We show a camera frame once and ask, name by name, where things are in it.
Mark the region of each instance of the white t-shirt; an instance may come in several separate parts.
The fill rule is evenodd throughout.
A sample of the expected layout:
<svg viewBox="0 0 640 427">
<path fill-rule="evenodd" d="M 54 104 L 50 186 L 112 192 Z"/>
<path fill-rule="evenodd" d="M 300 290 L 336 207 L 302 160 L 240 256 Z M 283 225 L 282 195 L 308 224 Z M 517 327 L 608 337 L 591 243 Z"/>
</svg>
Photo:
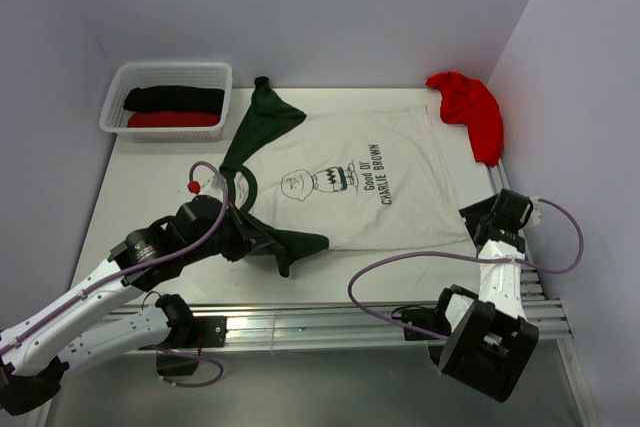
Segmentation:
<svg viewBox="0 0 640 427">
<path fill-rule="evenodd" d="M 244 166 L 249 213 L 277 229 L 321 234 L 331 249 L 406 249 L 468 239 L 425 105 L 308 114 Z M 236 176 L 236 205 L 249 183 Z"/>
</svg>

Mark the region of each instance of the white robotic arm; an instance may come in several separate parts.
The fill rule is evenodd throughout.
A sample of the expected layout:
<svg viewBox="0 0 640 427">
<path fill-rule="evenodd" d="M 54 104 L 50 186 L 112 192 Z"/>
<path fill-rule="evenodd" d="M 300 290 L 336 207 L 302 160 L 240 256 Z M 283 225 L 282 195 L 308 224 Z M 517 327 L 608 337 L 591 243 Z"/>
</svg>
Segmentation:
<svg viewBox="0 0 640 427">
<path fill-rule="evenodd" d="M 115 356 L 149 345 L 193 343 L 193 314 L 178 295 L 161 296 L 130 318 L 87 329 L 189 264 L 217 254 L 235 261 L 273 242 L 225 204 L 198 195 L 175 216 L 131 232 L 69 292 L 0 331 L 0 407 L 20 415 L 51 399 L 63 380 Z"/>
<path fill-rule="evenodd" d="M 519 252 L 513 245 L 500 241 L 488 241 L 480 253 L 479 259 L 524 259 L 523 252 Z M 517 262 L 505 262 L 501 264 L 480 264 L 480 289 L 478 300 L 491 302 L 496 310 L 517 319 L 527 319 L 522 300 L 520 298 L 520 274 L 522 268 Z M 451 329 L 455 330 L 467 310 L 473 303 L 473 299 L 460 294 L 453 294 L 445 315 Z"/>
</svg>

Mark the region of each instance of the graphic print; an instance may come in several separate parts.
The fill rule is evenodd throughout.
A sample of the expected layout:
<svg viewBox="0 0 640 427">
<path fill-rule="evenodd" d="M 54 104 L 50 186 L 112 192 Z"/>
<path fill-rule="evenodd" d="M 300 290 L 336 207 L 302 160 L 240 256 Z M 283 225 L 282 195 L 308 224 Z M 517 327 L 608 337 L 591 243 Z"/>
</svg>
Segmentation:
<svg viewBox="0 0 640 427">
<path fill-rule="evenodd" d="M 300 202 L 309 197 L 314 190 L 334 194 L 351 188 L 358 192 L 358 174 L 353 161 L 346 169 L 329 167 L 313 175 L 306 170 L 296 170 L 282 178 L 280 188 L 284 195 Z"/>
</svg>

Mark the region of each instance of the red folded cloth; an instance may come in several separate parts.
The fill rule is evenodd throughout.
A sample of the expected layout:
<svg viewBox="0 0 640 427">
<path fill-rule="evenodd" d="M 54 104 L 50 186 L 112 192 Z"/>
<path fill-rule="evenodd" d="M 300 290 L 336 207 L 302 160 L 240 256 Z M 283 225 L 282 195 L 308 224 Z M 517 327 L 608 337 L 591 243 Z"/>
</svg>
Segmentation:
<svg viewBox="0 0 640 427">
<path fill-rule="evenodd" d="M 457 72 L 431 76 L 427 87 L 442 94 L 440 118 L 443 122 L 467 126 L 476 162 L 494 167 L 504 148 L 504 131 L 500 108 L 489 89 L 479 80 Z"/>
<path fill-rule="evenodd" d="M 127 127 L 210 127 L 218 122 L 220 122 L 219 115 L 201 112 L 135 113 L 127 122 Z"/>
</svg>

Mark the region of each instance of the purple cable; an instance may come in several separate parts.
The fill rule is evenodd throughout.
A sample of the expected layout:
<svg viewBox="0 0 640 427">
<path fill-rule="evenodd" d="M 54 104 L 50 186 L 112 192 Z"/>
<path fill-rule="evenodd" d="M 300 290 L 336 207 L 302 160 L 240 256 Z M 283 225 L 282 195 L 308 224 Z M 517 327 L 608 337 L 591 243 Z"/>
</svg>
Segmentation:
<svg viewBox="0 0 640 427">
<path fill-rule="evenodd" d="M 533 262 L 529 262 L 528 260 L 524 260 L 524 259 L 509 259 L 509 258 L 478 259 L 476 257 L 470 257 L 468 255 L 451 254 L 449 252 L 438 252 L 438 251 L 435 251 L 435 250 L 425 250 L 425 251 L 422 251 L 422 252 L 409 252 L 407 254 L 394 255 L 393 257 L 388 257 L 386 259 L 379 260 L 377 262 L 374 262 L 371 265 L 368 265 L 364 269 L 358 271 L 351 278 L 351 280 L 349 281 L 349 284 L 347 285 L 347 295 L 349 295 L 349 299 L 351 299 L 351 302 L 353 302 L 353 305 L 358 307 L 363 312 L 366 312 L 367 314 L 369 314 L 369 315 L 371 315 L 371 316 L 373 316 L 373 317 L 375 317 L 377 319 L 383 320 L 384 322 L 387 322 L 387 323 L 393 324 L 393 325 L 397 325 L 398 327 L 402 327 L 403 329 L 408 329 L 408 330 L 412 330 L 414 332 L 418 332 L 419 334 L 422 334 L 422 335 L 428 335 L 428 336 L 433 337 L 434 339 L 437 339 L 437 340 L 447 340 L 449 337 L 447 337 L 446 335 L 438 334 L 436 332 L 432 332 L 432 331 L 426 330 L 426 329 L 421 329 L 420 327 L 416 327 L 414 325 L 405 324 L 404 322 L 392 319 L 391 317 L 387 317 L 386 315 L 382 315 L 382 314 L 380 314 L 380 313 L 378 313 L 378 312 L 376 312 L 374 310 L 371 310 L 369 307 L 367 307 L 362 302 L 360 302 L 358 299 L 356 299 L 355 296 L 353 295 L 353 286 L 354 286 L 354 284 L 356 283 L 356 281 L 360 277 L 362 277 L 367 272 L 371 272 L 373 269 L 377 269 L 378 267 L 381 267 L 381 266 L 386 265 L 386 264 L 390 264 L 392 262 L 397 262 L 398 260 L 411 259 L 413 257 L 443 257 L 445 259 L 463 260 L 463 261 L 466 261 L 466 262 L 474 262 L 474 263 L 478 263 L 478 264 L 502 264 L 502 263 L 505 263 L 505 262 L 511 262 L 511 261 L 515 260 L 517 263 L 519 263 L 521 265 L 526 265 L 528 267 L 533 267 L 534 269 L 537 269 L 537 270 L 539 270 L 541 272 L 546 272 L 548 274 L 566 274 L 567 272 L 571 272 L 573 269 L 576 268 L 578 263 L 580 263 L 580 259 L 582 259 L 582 254 L 584 252 L 584 235 L 582 233 L 582 229 L 580 228 L 580 225 L 578 224 L 578 221 L 567 210 L 565 210 L 564 208 L 560 207 L 555 202 L 551 202 L 550 200 L 545 200 L 545 199 L 539 199 L 539 201 L 541 203 L 543 203 L 543 204 L 550 205 L 551 207 L 553 207 L 553 208 L 559 210 L 561 213 L 563 213 L 565 215 L 565 217 L 567 217 L 569 219 L 569 221 L 573 224 L 573 227 L 576 229 L 576 233 L 578 234 L 578 253 L 576 254 L 576 258 L 574 259 L 574 261 L 568 267 L 566 267 L 564 269 L 561 269 L 561 270 L 553 270 L 553 269 L 550 269 L 548 267 L 540 267 L 540 266 L 534 264 Z"/>
<path fill-rule="evenodd" d="M 198 362 L 207 362 L 209 364 L 212 364 L 218 367 L 218 370 L 220 371 L 218 372 L 218 375 L 216 375 L 212 379 L 206 380 L 204 382 L 194 383 L 194 384 L 187 384 L 185 382 L 176 382 L 175 380 L 162 377 L 162 381 L 166 382 L 167 384 L 175 385 L 176 387 L 182 387 L 185 389 L 197 389 L 199 387 L 207 387 L 208 385 L 215 384 L 217 381 L 220 380 L 220 378 L 222 377 L 222 374 L 224 373 L 224 367 L 222 367 L 222 364 L 218 362 L 216 359 L 213 359 L 211 357 L 204 357 L 197 354 L 186 354 L 184 352 L 176 352 L 175 350 L 165 349 L 164 347 L 160 347 L 159 345 L 150 345 L 149 347 L 157 350 L 158 352 L 162 352 L 163 354 L 173 355 L 174 357 L 197 360 Z"/>
<path fill-rule="evenodd" d="M 164 262 L 169 262 L 171 260 L 174 260 L 174 259 L 182 256 L 182 255 L 188 254 L 192 250 L 197 249 L 202 244 L 204 244 L 209 239 L 209 237 L 211 237 L 213 235 L 213 233 L 218 229 L 218 227 L 222 223 L 222 220 L 224 218 L 225 212 L 227 210 L 227 202 L 228 202 L 228 198 L 229 198 L 229 194 L 228 194 L 228 191 L 227 191 L 227 184 L 225 182 L 224 177 L 218 171 L 218 169 L 216 169 L 213 166 L 213 164 L 211 164 L 210 162 L 206 162 L 204 160 L 199 160 L 198 162 L 194 163 L 191 166 L 191 169 L 189 169 L 189 181 L 193 180 L 193 173 L 195 172 L 196 168 L 199 167 L 199 166 L 207 167 L 209 170 L 211 170 L 211 172 L 213 172 L 213 174 L 217 177 L 218 182 L 220 183 L 220 188 L 222 190 L 222 209 L 220 209 L 220 213 L 218 214 L 218 217 L 216 218 L 216 220 L 213 223 L 213 225 L 211 226 L 211 228 L 209 228 L 209 230 L 207 230 L 207 232 L 205 232 L 205 234 L 202 237 L 200 237 L 198 240 L 196 240 L 193 244 L 190 244 L 190 245 L 184 247 L 183 249 L 180 249 L 180 250 L 178 250 L 178 251 L 176 251 L 176 252 L 174 252 L 172 254 L 165 255 L 163 257 L 159 257 L 157 259 L 152 259 L 152 260 L 149 260 L 147 262 L 143 262 L 141 264 L 134 265 L 133 267 L 129 267 L 129 268 L 121 270 L 119 272 L 115 272 L 115 273 L 113 273 L 111 275 L 106 276 L 103 279 L 100 279 L 100 280 L 94 282 L 93 284 L 91 284 L 90 286 L 88 286 L 88 287 L 86 287 L 84 289 L 84 293 L 86 295 L 91 294 L 92 292 L 96 291 L 97 289 L 99 289 L 103 285 L 108 284 L 112 280 L 118 279 L 118 278 L 123 277 L 125 275 L 133 274 L 134 272 L 138 272 L 139 270 L 148 269 L 149 267 L 155 267 L 155 266 L 157 266 L 159 264 L 162 264 Z M 38 330 L 40 330 L 42 327 L 44 327 L 45 325 L 47 325 L 51 321 L 53 321 L 56 318 L 58 318 L 58 316 L 60 316 L 63 312 L 65 312 L 67 309 L 69 309 L 71 306 L 75 305 L 76 303 L 80 302 L 81 300 L 82 299 L 80 297 L 78 297 L 78 296 L 74 296 L 73 298 L 67 300 L 64 304 L 62 304 L 61 306 L 59 306 L 58 308 L 56 308 L 55 310 L 53 310 L 52 312 L 47 314 L 45 317 L 40 319 L 38 322 L 33 324 L 33 326 L 31 326 L 29 329 L 27 329 L 23 334 L 17 336 L 16 337 L 17 344 L 7 344 L 2 349 L 0 349 L 0 356 L 5 355 L 7 352 L 12 350 L 14 348 L 14 345 L 18 345 L 18 344 L 24 342 L 31 335 L 36 333 Z"/>
</svg>

